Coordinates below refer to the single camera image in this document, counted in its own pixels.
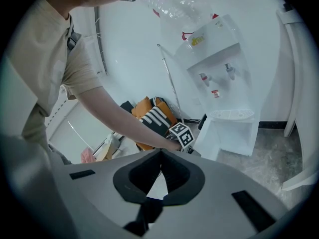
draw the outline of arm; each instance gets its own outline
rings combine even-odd
[[[133,141],[156,148],[178,150],[178,142],[166,140],[155,133],[126,110],[119,107],[103,87],[76,95],[80,103],[111,130],[127,136]]]

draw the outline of pink object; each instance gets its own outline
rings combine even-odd
[[[86,163],[94,163],[95,158],[93,156],[93,152],[90,148],[86,148],[85,150],[82,151],[81,153],[81,163],[86,164]]]

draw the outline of person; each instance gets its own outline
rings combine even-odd
[[[22,133],[27,141],[39,143],[46,151],[54,149],[48,146],[44,120],[63,85],[68,99],[77,98],[111,130],[156,148],[180,149],[178,142],[155,133],[114,102],[92,69],[82,37],[68,54],[68,39],[73,30],[70,10],[113,1],[117,0],[37,0],[24,17],[8,56],[38,97]],[[64,163],[70,163],[61,157]]]

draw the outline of black baseboard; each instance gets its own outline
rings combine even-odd
[[[189,124],[199,124],[200,119],[184,119],[185,123]],[[258,128],[261,129],[285,129],[287,121],[260,121]]]

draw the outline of gray floor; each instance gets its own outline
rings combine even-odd
[[[199,130],[196,124],[189,124],[194,137]],[[125,138],[121,142],[122,151],[113,155],[113,158],[137,153],[135,144]],[[260,129],[256,139],[252,156],[243,156],[221,150],[217,161],[230,165],[245,173],[275,194],[291,209],[303,201],[311,191],[311,186],[302,186],[291,191],[282,191],[284,181],[302,171],[302,153],[298,131],[294,130],[290,137],[284,137],[283,130]],[[163,189],[164,177],[160,176],[152,188],[149,196],[163,198],[167,191]]]

